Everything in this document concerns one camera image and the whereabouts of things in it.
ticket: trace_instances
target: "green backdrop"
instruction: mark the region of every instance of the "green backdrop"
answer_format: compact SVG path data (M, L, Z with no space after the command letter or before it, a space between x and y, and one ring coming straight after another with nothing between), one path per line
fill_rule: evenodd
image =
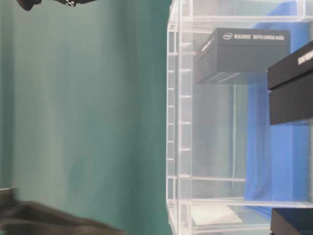
M165 209L170 0L1 0L1 182L132 235Z

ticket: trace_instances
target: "depth camera box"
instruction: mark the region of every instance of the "depth camera box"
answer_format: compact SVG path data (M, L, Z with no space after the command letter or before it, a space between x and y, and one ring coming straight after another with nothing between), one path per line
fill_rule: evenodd
M247 84L290 51L287 30L216 28L196 52L196 82Z
M268 89L271 124L313 118L313 42L269 67Z

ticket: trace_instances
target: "white card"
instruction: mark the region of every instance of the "white card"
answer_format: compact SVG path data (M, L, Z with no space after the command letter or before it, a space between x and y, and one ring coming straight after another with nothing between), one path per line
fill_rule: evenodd
M242 223L243 221L228 206L193 206L192 218L197 225Z

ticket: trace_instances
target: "black box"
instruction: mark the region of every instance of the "black box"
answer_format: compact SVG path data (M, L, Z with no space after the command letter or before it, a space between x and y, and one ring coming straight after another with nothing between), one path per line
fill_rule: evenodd
M271 124L313 118L313 42L269 67L268 88Z
M289 51L286 30L216 28L196 53L195 80L253 83L264 79L266 69Z
M273 209L270 229L275 235L313 234L313 209Z

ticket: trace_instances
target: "clear plastic container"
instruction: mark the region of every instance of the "clear plastic container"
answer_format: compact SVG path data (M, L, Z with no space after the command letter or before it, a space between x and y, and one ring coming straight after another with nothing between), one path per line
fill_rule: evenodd
M229 66L225 54L197 64L217 28L288 31L291 53L311 41L311 20L313 0L172 1L166 199L173 234L268 235L271 208L313 207L313 129L306 123L269 124L264 65L257 72L223 71ZM278 60L274 53L268 54L270 64ZM250 63L244 56L245 50L231 64ZM217 66L206 65L217 57L219 73L227 75L207 76Z

